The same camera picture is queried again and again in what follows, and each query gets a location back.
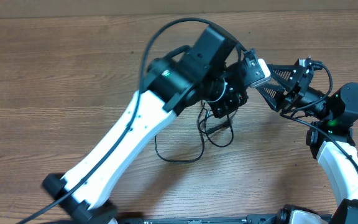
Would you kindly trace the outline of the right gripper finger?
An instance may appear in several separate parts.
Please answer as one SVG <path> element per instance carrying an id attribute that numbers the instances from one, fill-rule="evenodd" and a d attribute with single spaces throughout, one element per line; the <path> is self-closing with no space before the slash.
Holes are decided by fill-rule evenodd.
<path id="1" fill-rule="evenodd" d="M 262 95 L 269 107 L 278 112 L 282 108 L 282 103 L 285 100 L 285 89 L 281 85 L 271 83 L 258 86 L 257 91 Z"/>
<path id="2" fill-rule="evenodd" d="M 299 65 L 267 65 L 272 78 L 286 90 L 294 89 L 300 77 Z"/>

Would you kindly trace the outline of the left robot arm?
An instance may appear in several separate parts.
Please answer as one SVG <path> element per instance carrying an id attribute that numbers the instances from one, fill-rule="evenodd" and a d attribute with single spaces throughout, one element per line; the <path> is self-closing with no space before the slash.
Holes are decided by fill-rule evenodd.
<path id="1" fill-rule="evenodd" d="M 143 67 L 140 88 L 117 123 L 95 148 L 64 174 L 49 174 L 42 187 L 76 223 L 114 223 L 111 192 L 146 144 L 187 107 L 210 105 L 217 118 L 228 117 L 246 102 L 241 60 L 227 66 L 238 40 L 208 26 L 196 43 L 172 50 Z"/>

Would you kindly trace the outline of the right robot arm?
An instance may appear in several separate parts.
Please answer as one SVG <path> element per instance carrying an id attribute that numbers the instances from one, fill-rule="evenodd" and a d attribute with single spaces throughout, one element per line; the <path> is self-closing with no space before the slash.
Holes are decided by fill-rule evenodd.
<path id="1" fill-rule="evenodd" d="M 327 66 L 310 58 L 294 65 L 267 65 L 274 84 L 258 87 L 281 117 L 309 127 L 306 144 L 325 171 L 338 208 L 331 223 L 358 223 L 358 157 L 352 126 L 358 120 L 358 83 L 326 93 L 310 86 Z"/>

